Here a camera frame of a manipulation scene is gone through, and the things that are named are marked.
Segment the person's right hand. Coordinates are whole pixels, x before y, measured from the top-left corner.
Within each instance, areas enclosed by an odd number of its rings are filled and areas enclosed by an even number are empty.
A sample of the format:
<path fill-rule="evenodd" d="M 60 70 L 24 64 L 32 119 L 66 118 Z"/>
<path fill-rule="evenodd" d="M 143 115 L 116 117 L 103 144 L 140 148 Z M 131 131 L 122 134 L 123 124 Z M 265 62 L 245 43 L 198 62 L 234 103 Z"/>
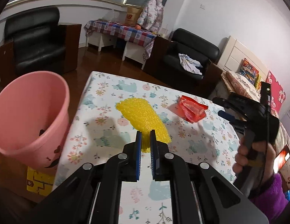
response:
<path fill-rule="evenodd" d="M 237 154 L 235 155 L 235 163 L 233 165 L 233 171 L 235 174 L 239 174 L 243 171 L 245 166 L 252 166 L 253 161 L 247 158 L 248 148 L 245 145 L 244 137 L 240 140 L 240 146 L 238 147 Z M 264 167 L 264 175 L 261 181 L 261 185 L 264 184 L 267 180 L 269 180 L 274 174 L 273 166 L 274 160 L 276 158 L 276 152 L 274 147 L 268 143 L 266 147 L 266 142 L 255 142 L 252 143 L 252 149 L 256 152 L 266 153 L 265 167 Z"/>

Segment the purple fleece sleeve forearm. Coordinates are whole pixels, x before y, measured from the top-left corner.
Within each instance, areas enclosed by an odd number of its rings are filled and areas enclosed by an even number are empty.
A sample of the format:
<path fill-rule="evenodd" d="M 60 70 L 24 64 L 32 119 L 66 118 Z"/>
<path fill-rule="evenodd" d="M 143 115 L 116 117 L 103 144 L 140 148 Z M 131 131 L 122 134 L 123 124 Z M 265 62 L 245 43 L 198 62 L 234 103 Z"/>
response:
<path fill-rule="evenodd" d="M 269 223 L 276 220 L 288 204 L 280 174 L 273 174 L 259 189 L 252 190 L 248 199 L 265 214 Z"/>

